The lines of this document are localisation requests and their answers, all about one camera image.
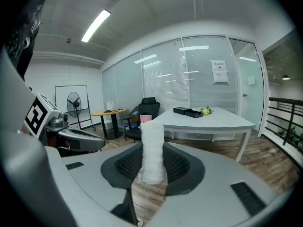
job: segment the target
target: white cloth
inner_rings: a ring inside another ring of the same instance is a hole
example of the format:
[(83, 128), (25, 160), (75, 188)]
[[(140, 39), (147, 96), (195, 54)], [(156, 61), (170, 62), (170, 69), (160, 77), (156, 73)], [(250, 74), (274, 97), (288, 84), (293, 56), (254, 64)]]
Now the white cloth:
[(158, 121), (141, 123), (143, 160), (142, 182), (160, 184), (165, 181), (163, 165), (164, 127)]

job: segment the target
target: window blinds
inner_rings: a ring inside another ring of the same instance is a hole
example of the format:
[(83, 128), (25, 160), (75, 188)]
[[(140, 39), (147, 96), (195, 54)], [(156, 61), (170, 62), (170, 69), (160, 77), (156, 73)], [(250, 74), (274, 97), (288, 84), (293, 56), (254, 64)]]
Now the window blinds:
[(159, 114), (172, 107), (187, 107), (187, 75), (181, 40), (142, 51), (144, 97), (161, 103)]
[[(185, 38), (183, 44), (188, 68), (190, 107), (220, 107), (237, 114), (237, 75), (227, 39)], [(214, 83), (210, 60), (225, 61), (229, 83)]]
[(117, 87), (116, 87), (116, 65), (111, 66), (102, 72), (102, 92), (104, 109), (107, 109), (107, 102), (114, 102), (114, 108), (118, 108)]
[(127, 115), (141, 103), (143, 98), (140, 59), (141, 53), (138, 52), (117, 63), (119, 108), (126, 108)]

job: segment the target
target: black mesh grill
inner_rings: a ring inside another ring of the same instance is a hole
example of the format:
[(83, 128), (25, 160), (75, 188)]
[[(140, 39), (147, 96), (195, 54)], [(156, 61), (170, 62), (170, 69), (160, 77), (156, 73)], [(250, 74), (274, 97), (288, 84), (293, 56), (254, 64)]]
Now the black mesh grill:
[(163, 147), (163, 156), (168, 183), (183, 177), (189, 171), (189, 161), (168, 147)]
[(132, 153), (115, 162), (116, 170), (122, 175), (134, 180), (142, 166), (143, 147), (139, 147)]

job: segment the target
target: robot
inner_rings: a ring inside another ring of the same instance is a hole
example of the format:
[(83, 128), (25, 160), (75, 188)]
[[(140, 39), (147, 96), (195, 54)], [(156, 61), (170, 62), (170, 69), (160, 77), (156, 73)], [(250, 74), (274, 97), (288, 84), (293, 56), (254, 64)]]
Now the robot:
[[(0, 64), (5, 88), (0, 92), (0, 162), (18, 199), (47, 226), (136, 224), (131, 184), (142, 167), (142, 143), (62, 158), (57, 149), (42, 144), (40, 135), (45, 130), (64, 132), (66, 117), (43, 95), (32, 94), (3, 49)], [(25, 118), (38, 127), (31, 129), (34, 137), (20, 132)], [(101, 138), (79, 131), (61, 134), (78, 139), (86, 151), (104, 144)], [(166, 200), (147, 227), (262, 226), (291, 193), (278, 196), (248, 169), (218, 154), (164, 143), (163, 158)]]

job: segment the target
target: white container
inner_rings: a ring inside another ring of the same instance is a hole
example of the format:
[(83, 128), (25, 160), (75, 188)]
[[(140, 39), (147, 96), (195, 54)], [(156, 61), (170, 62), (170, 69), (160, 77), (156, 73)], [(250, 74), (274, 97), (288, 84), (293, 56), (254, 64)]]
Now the white container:
[(113, 110), (113, 108), (114, 108), (114, 102), (110, 101), (110, 102), (107, 102), (106, 104), (107, 104), (107, 109), (108, 110)]
[(113, 123), (111, 120), (104, 120), (105, 128), (111, 130), (113, 128)]

